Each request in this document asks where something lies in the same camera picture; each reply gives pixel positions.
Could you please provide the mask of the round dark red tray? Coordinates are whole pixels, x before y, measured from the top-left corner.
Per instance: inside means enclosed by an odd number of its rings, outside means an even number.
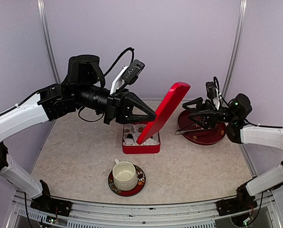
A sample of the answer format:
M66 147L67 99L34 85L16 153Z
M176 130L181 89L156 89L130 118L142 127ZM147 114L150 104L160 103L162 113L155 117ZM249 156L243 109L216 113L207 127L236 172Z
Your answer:
M193 123L193 121L189 120L189 111L182 111L177 119L177 126L178 129L188 124ZM222 141L226 135L226 125L224 123L217 123L219 124L219 129L217 131L209 131L209 132L200 132L200 133L186 133L182 136L189 140L190 142L198 145L203 146L210 146L217 144L218 142Z

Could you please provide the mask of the red chocolate box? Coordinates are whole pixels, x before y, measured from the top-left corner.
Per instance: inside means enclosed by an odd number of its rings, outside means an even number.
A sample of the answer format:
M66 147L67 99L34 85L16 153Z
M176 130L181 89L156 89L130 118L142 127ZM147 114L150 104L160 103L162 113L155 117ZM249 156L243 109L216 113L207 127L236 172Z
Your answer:
M140 133L138 129L142 127L143 131ZM140 135L143 136L143 132L148 133L151 130L152 122L143 122L143 123L127 123L123 125L122 133L122 149L125 154L155 154L160 151L161 141L160 141L160 132L156 131L152 136L145 140L142 144L138 144L137 140ZM130 134L133 135L133 138L127 138L129 133L126 133L125 130L129 129Z

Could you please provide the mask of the metal serving tongs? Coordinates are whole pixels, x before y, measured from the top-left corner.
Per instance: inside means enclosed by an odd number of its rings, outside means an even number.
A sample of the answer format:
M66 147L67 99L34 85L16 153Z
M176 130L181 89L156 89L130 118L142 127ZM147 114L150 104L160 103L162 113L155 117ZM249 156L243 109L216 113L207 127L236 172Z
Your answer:
M203 128L202 126L198 125L197 123L191 123L187 126L179 128L175 135L183 135L186 133L200 133L200 132L209 132L209 131L217 131L219 129L219 124L215 127L209 127L208 129Z

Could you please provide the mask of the red box lid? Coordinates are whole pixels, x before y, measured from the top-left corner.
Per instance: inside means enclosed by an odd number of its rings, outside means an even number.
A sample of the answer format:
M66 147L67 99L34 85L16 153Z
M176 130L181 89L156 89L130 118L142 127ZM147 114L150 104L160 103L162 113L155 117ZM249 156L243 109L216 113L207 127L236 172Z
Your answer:
M144 130L137 139L136 142L138 145L146 142L165 125L189 89L190 84L184 82L176 82L171 86L155 111L155 120L146 124Z

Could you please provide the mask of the floral dark red saucer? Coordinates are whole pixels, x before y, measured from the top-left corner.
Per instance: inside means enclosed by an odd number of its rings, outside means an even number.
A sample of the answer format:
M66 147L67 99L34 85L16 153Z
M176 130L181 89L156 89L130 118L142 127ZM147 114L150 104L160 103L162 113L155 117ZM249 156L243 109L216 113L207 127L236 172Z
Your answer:
M116 187L113 181L113 171L110 172L108 176L108 185L109 185L110 190L113 193L121 197L131 197L141 192L141 190L144 188L146 184L146 176L145 176L144 171L139 166L134 165L134 167L136 169L136 175L137 175L138 182L133 189L128 190L128 191L120 190Z

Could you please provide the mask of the cream ceramic mug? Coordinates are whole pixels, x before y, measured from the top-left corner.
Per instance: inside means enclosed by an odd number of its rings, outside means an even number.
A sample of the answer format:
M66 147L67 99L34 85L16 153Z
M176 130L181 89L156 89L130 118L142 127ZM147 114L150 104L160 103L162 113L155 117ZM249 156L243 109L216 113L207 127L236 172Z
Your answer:
M114 163L112 175L115 186L121 191L132 190L138 182L135 166L128 161L118 159L114 159Z

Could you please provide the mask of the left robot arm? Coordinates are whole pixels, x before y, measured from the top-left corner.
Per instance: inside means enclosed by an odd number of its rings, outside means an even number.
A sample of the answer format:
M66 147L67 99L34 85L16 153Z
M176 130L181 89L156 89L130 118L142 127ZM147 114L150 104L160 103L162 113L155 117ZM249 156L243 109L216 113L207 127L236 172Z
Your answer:
M0 176L23 190L45 211L56 207L47 184L35 180L23 168L17 166L8 153L4 141L34 125L54 121L69 113L92 109L103 117L104 123L116 121L131 124L153 121L155 112L126 86L133 84L144 64L132 59L120 75L119 86L105 88L105 74L95 55L79 55L69 59L64 81L39 89L21 103L0 113Z

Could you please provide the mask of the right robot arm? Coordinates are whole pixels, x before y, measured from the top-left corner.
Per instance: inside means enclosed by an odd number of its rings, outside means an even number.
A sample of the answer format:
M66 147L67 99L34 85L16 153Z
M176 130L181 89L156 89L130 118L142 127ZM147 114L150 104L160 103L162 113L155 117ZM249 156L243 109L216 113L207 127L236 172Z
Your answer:
M248 122L246 117L251 113L252 107L245 94L239 93L225 107L220 103L222 100L223 98L210 95L207 100L199 97L184 103L182 107L189 111L189 119L203 129L208 130L216 123L227 123L226 135L233 143L257 144L283 151L283 126L269 127ZM230 203L235 210L242 211L254 201L257 194L281 185L283 185L283 161L238 187L236 197Z

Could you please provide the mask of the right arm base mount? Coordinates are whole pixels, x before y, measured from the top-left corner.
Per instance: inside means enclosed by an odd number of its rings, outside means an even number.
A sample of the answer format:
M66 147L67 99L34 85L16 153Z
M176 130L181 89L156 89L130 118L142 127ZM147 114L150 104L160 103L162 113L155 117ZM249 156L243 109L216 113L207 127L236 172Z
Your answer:
M255 199L242 202L236 198L231 198L217 201L216 206L219 216L225 216L256 208L258 204Z

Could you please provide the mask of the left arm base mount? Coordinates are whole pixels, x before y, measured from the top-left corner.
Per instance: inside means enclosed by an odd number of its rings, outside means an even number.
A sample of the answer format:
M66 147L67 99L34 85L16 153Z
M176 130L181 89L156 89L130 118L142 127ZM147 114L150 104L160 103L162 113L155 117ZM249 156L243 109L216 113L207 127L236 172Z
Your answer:
M33 199L30 207L42 212L68 217L73 203L60 199Z

